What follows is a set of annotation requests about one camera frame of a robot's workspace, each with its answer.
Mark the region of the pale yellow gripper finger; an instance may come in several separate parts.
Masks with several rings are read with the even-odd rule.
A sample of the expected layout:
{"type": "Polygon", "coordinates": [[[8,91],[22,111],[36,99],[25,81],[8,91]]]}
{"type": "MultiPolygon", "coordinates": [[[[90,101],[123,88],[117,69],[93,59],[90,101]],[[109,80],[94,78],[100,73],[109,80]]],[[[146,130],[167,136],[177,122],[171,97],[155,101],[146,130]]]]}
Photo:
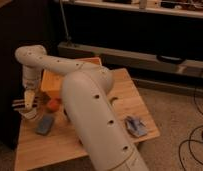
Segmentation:
{"type": "Polygon", "coordinates": [[[24,92],[25,108],[31,110],[35,99],[35,92],[33,90],[26,90],[24,92]]]}

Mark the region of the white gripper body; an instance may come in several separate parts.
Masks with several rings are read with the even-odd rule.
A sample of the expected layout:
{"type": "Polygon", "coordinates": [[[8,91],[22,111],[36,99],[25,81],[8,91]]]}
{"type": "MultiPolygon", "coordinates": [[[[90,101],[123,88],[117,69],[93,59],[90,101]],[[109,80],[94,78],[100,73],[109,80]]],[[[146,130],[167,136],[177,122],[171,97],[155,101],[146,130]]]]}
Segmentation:
{"type": "Polygon", "coordinates": [[[24,73],[22,76],[23,87],[27,90],[35,90],[39,87],[41,76],[38,73],[24,73]]]}

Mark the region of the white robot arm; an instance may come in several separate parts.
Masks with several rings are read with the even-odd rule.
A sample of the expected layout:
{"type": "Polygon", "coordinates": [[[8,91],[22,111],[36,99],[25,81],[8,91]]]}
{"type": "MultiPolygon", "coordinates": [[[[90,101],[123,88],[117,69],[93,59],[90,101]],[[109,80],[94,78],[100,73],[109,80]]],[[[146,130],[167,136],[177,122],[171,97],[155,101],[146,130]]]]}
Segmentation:
{"type": "Polygon", "coordinates": [[[149,171],[107,98],[114,84],[108,68],[50,56],[41,45],[21,46],[15,58],[27,92],[38,89],[43,70],[63,76],[63,107],[97,171],[149,171]]]}

